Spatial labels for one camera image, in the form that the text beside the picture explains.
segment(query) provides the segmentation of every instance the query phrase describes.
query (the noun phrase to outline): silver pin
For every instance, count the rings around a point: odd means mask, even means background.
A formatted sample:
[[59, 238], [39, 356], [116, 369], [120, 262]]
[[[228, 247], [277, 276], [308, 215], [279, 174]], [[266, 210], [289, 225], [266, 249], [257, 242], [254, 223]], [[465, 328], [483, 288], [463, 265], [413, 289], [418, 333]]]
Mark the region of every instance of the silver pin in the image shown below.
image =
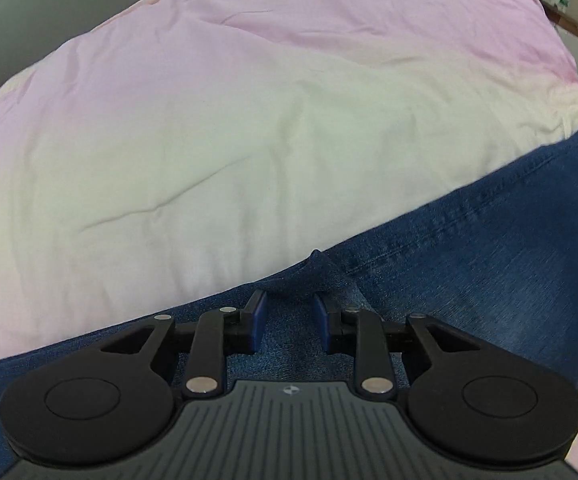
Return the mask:
[[370, 377], [365, 379], [361, 386], [371, 394], [386, 394], [393, 388], [393, 383], [384, 377]]
[[187, 381], [187, 389], [194, 394], [208, 394], [218, 387], [218, 381], [210, 377], [194, 377]]

